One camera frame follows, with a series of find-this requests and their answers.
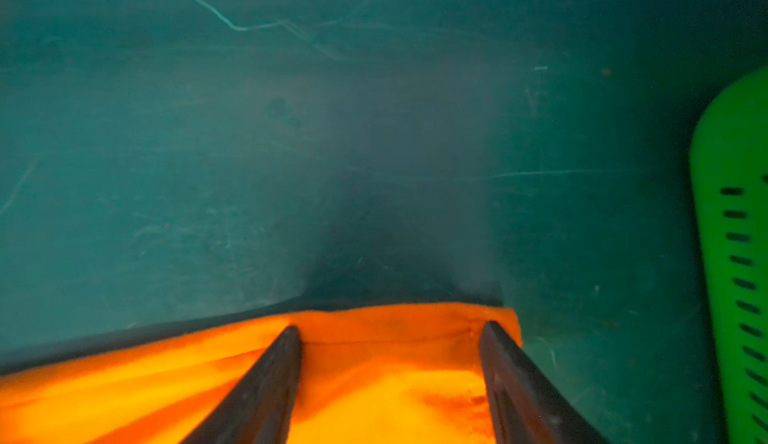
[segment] green plastic container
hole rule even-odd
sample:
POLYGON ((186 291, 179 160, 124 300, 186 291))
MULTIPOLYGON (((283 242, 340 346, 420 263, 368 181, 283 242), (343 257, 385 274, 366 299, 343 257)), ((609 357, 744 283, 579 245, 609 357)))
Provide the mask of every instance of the green plastic container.
POLYGON ((768 68, 706 109, 690 169, 730 441, 768 442, 768 68))

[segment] slotted hole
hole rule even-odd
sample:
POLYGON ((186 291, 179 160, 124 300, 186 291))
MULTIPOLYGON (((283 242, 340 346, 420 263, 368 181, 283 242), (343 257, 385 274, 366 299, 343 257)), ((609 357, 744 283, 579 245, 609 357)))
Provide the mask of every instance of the slotted hole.
POLYGON ((737 242, 750 242, 748 235, 743 235, 740 232, 728 232, 725 234, 726 239, 737 242))
POLYGON ((720 193, 723 196, 741 196, 744 194, 744 188, 723 188, 720 193))
POLYGON ((741 327, 741 330, 744 331, 747 334, 750 334, 754 337, 763 337, 763 331, 757 329, 756 327, 752 327, 749 324, 739 324, 739 327, 741 327))
POLYGON ((768 380, 751 369, 745 369, 746 375, 759 382, 761 386, 768 386, 768 380))
POLYGON ((747 281, 746 279, 742 279, 740 277, 734 277, 734 284, 738 287, 743 287, 744 289, 749 289, 750 291, 755 290, 755 283, 747 281))
POLYGON ((765 421, 760 419, 759 417, 752 415, 752 420, 754 420, 755 424, 763 428, 763 431, 768 432, 768 424, 766 424, 765 421))
POLYGON ((760 404, 764 410, 768 410, 768 402, 766 402, 766 400, 764 400, 762 397, 758 396, 754 392, 750 392, 750 397, 752 398, 753 401, 760 404))
POLYGON ((751 305, 750 303, 745 303, 742 300, 736 301, 736 305, 738 307, 740 307, 741 309, 744 309, 744 311, 746 311, 748 313, 752 313, 753 315, 761 314, 760 313, 760 308, 758 306, 751 305))
POLYGON ((741 349, 744 350, 744 353, 747 356, 754 357, 755 359, 757 359, 760 362, 766 362, 766 357, 763 356, 762 353, 759 353, 759 352, 755 351, 751 347, 743 346, 741 349))
POLYGON ((731 262, 735 262, 738 265, 742 266, 751 266, 753 264, 753 261, 749 257, 744 256, 730 256, 731 262))
POLYGON ((732 218, 732 219, 746 219, 746 212, 727 209, 723 211, 723 216, 725 216, 726 218, 732 218))

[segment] stain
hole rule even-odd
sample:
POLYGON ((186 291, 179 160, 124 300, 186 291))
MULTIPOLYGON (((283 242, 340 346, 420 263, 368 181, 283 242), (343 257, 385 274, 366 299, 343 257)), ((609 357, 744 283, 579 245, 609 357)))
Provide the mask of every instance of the stain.
POLYGON ((299 118, 293 113, 293 107, 281 96, 274 97, 266 104, 266 114, 275 121, 291 125, 294 128, 301 127, 299 118))

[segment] orange cloth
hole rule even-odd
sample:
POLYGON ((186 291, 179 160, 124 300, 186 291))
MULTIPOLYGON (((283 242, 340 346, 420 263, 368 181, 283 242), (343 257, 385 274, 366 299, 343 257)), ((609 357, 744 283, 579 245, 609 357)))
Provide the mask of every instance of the orange cloth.
POLYGON ((478 341, 514 312, 462 304, 301 312, 0 378, 1 444, 175 444, 287 326, 302 370, 289 444, 493 443, 478 341))

